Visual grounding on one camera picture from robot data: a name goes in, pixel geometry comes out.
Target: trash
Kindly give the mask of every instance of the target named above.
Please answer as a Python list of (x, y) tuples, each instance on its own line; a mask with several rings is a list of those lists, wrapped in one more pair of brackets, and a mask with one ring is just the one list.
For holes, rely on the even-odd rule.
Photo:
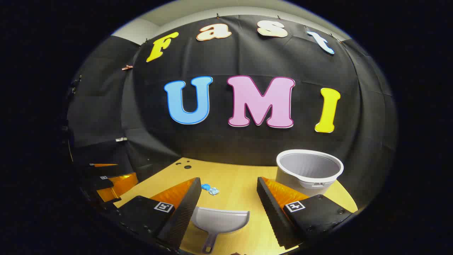
[(201, 188), (208, 191), (211, 189), (211, 186), (209, 186), (209, 184), (206, 183), (206, 184), (201, 185)]
[(214, 187), (214, 188), (211, 188), (211, 189), (209, 190), (209, 194), (211, 194), (211, 195), (213, 195), (213, 196), (215, 196), (217, 193), (219, 193), (219, 190), (218, 190), (217, 188), (215, 188), (215, 187)]

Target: wooden table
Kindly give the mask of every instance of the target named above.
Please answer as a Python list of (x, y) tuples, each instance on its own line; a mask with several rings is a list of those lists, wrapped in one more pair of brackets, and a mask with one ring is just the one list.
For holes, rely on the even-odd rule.
[[(280, 255), (286, 251), (278, 245), (266, 212), (256, 192), (258, 177), (275, 180), (277, 167), (242, 166), (206, 162), (181, 158), (159, 173), (137, 184), (121, 196), (115, 203), (122, 206), (135, 196), (152, 197), (174, 185), (194, 177), (200, 177), (201, 183), (216, 187), (215, 196), (202, 190), (197, 206), (229, 211), (250, 211), (249, 223), (242, 229), (219, 234), (212, 255), (230, 255), (235, 252), (244, 255)], [(324, 194), (330, 200), (343, 206), (350, 212), (357, 211), (354, 200), (344, 187), (335, 181)], [(180, 249), (196, 255), (202, 255), (201, 249), (207, 233), (189, 223)]]

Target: blue letter u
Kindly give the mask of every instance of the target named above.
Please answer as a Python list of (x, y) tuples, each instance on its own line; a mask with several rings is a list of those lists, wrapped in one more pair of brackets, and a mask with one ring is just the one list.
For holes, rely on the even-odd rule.
[(197, 109), (191, 113), (183, 107), (184, 81), (167, 83), (164, 90), (167, 92), (170, 116), (178, 123), (192, 125), (202, 122), (209, 114), (209, 91), (208, 86), (213, 81), (212, 77), (200, 76), (190, 82), (197, 89)]

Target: pink letter m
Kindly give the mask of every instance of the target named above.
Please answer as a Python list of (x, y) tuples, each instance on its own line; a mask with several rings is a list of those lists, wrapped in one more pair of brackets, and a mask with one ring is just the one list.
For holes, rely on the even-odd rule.
[(291, 90), (295, 85), (293, 79), (275, 77), (270, 82), (264, 95), (249, 76), (238, 75), (228, 79), (233, 87), (233, 117), (228, 124), (233, 127), (246, 127), (250, 124), (246, 117), (246, 106), (256, 125), (261, 125), (267, 112), (272, 107), (272, 113), (266, 123), (273, 128), (290, 128), (294, 121), (291, 119)]

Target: white bucket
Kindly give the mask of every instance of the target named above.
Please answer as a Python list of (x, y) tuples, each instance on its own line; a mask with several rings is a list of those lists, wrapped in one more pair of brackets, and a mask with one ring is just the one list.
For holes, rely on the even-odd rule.
[(343, 163), (323, 152), (288, 150), (277, 156), (276, 181), (307, 196), (324, 194), (343, 173)]

